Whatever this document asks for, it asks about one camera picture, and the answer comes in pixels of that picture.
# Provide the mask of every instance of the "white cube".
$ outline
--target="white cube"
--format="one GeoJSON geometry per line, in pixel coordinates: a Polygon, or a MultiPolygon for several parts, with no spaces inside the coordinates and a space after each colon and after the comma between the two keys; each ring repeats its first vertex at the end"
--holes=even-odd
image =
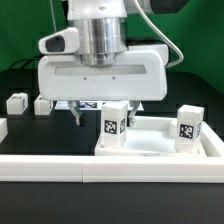
{"type": "Polygon", "coordinates": [[[7,120],[5,118],[0,118],[0,143],[8,134],[7,120]]]}
{"type": "Polygon", "coordinates": [[[28,107],[28,95],[26,93],[15,93],[7,101],[7,114],[21,115],[28,107]]]}
{"type": "Polygon", "coordinates": [[[43,100],[39,95],[34,101],[34,113],[35,115],[49,115],[53,109],[53,101],[43,100]]]}
{"type": "Polygon", "coordinates": [[[110,102],[102,106],[101,146],[123,148],[126,141],[128,105],[110,102]]]}
{"type": "Polygon", "coordinates": [[[203,116],[204,108],[202,107],[184,105],[178,110],[177,137],[175,138],[177,152],[198,153],[203,116]]]}

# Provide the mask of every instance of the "black table surface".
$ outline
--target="black table surface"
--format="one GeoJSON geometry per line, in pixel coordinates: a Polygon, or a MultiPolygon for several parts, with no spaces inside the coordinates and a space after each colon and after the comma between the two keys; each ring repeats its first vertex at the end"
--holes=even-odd
{"type": "MultiPolygon", "coordinates": [[[[204,120],[224,139],[224,95],[189,73],[167,75],[168,95],[142,102],[141,116],[176,117],[183,104],[203,106],[204,120]]],[[[9,134],[1,154],[93,155],[100,112],[85,111],[77,127],[69,111],[34,116],[38,96],[35,70],[0,73],[0,118],[9,134]],[[7,116],[5,101],[15,92],[29,95],[22,116],[7,116]]],[[[224,223],[224,185],[193,183],[0,183],[0,223],[224,223]]]]}

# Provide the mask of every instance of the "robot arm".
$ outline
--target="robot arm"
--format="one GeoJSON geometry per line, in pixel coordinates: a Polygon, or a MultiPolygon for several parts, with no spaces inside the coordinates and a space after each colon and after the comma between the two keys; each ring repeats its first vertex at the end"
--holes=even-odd
{"type": "Polygon", "coordinates": [[[43,99],[146,101],[166,96],[167,44],[127,47],[126,18],[141,11],[138,3],[149,13],[174,13],[187,0],[131,2],[68,0],[69,28],[39,41],[46,55],[38,69],[43,99]]]}

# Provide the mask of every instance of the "white robot body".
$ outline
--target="white robot body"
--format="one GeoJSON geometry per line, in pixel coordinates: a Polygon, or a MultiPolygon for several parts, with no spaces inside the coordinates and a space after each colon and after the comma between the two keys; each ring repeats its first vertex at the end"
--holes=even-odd
{"type": "Polygon", "coordinates": [[[113,66],[84,66],[78,55],[49,55],[39,63],[45,100],[162,100],[167,94],[166,45],[136,46],[116,56],[113,66]]]}
{"type": "Polygon", "coordinates": [[[126,18],[123,0],[69,0],[68,21],[126,18]]]}

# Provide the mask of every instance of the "green backdrop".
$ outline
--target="green backdrop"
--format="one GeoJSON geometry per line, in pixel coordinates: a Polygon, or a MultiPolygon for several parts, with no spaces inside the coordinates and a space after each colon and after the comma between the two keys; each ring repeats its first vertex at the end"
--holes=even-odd
{"type": "MultiPolygon", "coordinates": [[[[64,27],[60,0],[54,0],[58,30],[64,27]]],[[[198,74],[224,93],[224,1],[190,0],[178,14],[151,15],[183,51],[174,71],[198,74]]],[[[39,54],[38,40],[53,33],[48,0],[0,0],[0,71],[39,54]]],[[[139,15],[128,18],[129,37],[153,36],[139,15]]]]}

